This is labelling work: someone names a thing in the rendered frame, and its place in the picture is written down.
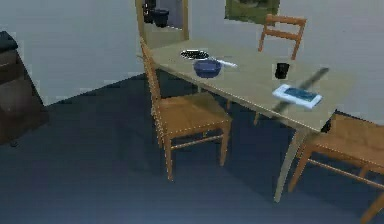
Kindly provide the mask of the grey long stick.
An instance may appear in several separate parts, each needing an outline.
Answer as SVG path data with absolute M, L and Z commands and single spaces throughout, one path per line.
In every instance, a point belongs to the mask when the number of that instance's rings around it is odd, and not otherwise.
M 317 92 L 310 91 L 309 88 L 328 71 L 328 68 L 321 68 L 298 87 L 288 84 L 280 85 L 272 92 L 272 95 L 280 100 L 273 110 L 275 112 L 282 112 L 289 105 L 298 105 L 309 110 L 313 109 L 322 100 L 323 96 Z

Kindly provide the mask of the black cup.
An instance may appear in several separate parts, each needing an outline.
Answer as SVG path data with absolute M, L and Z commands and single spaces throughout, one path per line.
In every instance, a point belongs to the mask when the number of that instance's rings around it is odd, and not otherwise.
M 276 65 L 275 77 L 277 79 L 285 79 L 289 71 L 290 65 L 288 63 L 278 63 Z

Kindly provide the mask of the beige wooden shelf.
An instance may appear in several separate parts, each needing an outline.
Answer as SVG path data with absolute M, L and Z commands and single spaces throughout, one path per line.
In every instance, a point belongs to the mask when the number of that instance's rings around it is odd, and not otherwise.
M 182 28 L 179 29 L 170 26 L 160 28 L 154 24 L 145 23 L 143 0 L 135 0 L 139 36 L 144 39 L 149 47 L 157 48 L 189 39 L 188 0 L 181 0 L 181 2 Z

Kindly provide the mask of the black and white plate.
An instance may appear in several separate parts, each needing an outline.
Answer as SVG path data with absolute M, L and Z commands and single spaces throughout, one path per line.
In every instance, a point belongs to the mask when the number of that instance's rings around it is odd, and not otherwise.
M 188 60 L 206 60 L 209 58 L 209 54 L 202 50 L 188 49 L 180 52 L 182 58 Z

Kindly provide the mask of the green framed picture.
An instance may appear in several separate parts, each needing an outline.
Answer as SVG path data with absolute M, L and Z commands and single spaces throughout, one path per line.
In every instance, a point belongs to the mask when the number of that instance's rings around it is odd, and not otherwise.
M 225 19 L 264 24 L 267 14 L 276 15 L 280 0 L 226 0 Z

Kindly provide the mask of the white and blue book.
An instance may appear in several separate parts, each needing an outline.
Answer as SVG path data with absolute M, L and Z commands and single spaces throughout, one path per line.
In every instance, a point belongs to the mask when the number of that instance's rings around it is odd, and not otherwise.
M 314 108 L 322 100 L 322 96 L 317 93 L 309 92 L 287 84 L 279 86 L 272 92 L 272 95 L 285 102 L 294 103 L 308 109 Z

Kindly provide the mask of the dark brown cabinet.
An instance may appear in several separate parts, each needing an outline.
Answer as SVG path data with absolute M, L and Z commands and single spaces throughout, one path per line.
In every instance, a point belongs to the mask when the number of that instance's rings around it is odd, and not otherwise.
M 17 146 L 17 139 L 49 121 L 47 108 L 17 51 L 16 40 L 0 31 L 0 145 Z

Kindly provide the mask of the brown wooden chair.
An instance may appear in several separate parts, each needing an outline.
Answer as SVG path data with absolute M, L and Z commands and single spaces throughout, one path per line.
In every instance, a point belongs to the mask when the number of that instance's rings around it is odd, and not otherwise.
M 284 23 L 288 25 L 298 26 L 299 30 L 297 33 L 291 33 L 291 32 L 286 32 L 286 31 L 281 31 L 276 29 L 270 29 L 270 26 L 275 23 Z M 260 35 L 258 51 L 261 52 L 263 50 L 264 40 L 266 36 L 273 36 L 281 39 L 287 39 L 295 42 L 295 45 L 293 47 L 293 51 L 290 57 L 291 60 L 295 60 L 301 41 L 302 41 L 302 36 L 304 34 L 306 23 L 307 23 L 306 18 L 267 14 L 265 17 L 265 23 L 263 25 L 262 33 Z
M 207 92 L 162 98 L 151 50 L 143 38 L 140 38 L 140 46 L 151 94 L 151 114 L 156 127 L 158 144 L 164 149 L 167 179 L 173 180 L 172 152 L 199 143 L 220 139 L 219 162 L 223 166 L 226 162 L 232 118 Z M 183 144 L 172 144 L 175 138 L 216 130 L 220 130 L 221 134 Z
M 360 171 L 355 175 L 318 162 L 311 158 L 314 153 L 353 165 Z M 360 224 L 368 224 L 384 208 L 384 183 L 367 178 L 369 172 L 384 177 L 384 125 L 335 114 L 330 120 L 329 130 L 302 143 L 297 157 L 299 161 L 288 185 L 289 192 L 294 190 L 306 164 L 311 163 L 382 190 L 361 217 Z

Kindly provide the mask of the beige wooden table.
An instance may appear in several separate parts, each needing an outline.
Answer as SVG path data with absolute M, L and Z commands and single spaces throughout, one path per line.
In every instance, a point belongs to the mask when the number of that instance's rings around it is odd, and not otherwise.
M 193 62 L 180 56 L 182 51 L 189 49 L 203 50 L 213 57 L 222 56 L 236 66 L 222 69 L 215 78 L 199 78 Z M 212 41 L 187 40 L 154 49 L 144 47 L 143 50 L 153 58 L 155 67 L 295 129 L 277 180 L 276 202 L 282 196 L 299 146 L 321 132 L 353 85 L 353 78 L 347 73 L 295 61 L 290 63 L 287 77 L 279 80 L 274 77 L 278 58 Z M 273 91 L 283 84 L 315 92 L 322 99 L 312 109 L 286 103 L 273 95 Z

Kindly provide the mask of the white knife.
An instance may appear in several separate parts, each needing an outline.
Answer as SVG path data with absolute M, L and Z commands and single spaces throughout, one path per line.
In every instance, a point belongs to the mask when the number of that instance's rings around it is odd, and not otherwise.
M 218 63 L 220 63 L 223 66 L 229 66 L 229 67 L 232 67 L 232 68 L 237 68 L 238 67 L 237 64 L 232 63 L 232 62 L 228 62 L 228 61 L 225 61 L 225 60 L 221 60 L 221 59 L 217 59 L 217 58 L 212 58 L 212 60 L 217 61 Z

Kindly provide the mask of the blue bowl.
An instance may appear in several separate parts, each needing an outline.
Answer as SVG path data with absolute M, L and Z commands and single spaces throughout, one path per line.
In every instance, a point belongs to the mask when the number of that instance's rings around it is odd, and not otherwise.
M 200 78 L 214 78 L 219 75 L 222 65 L 216 60 L 199 60 L 193 64 L 193 68 Z

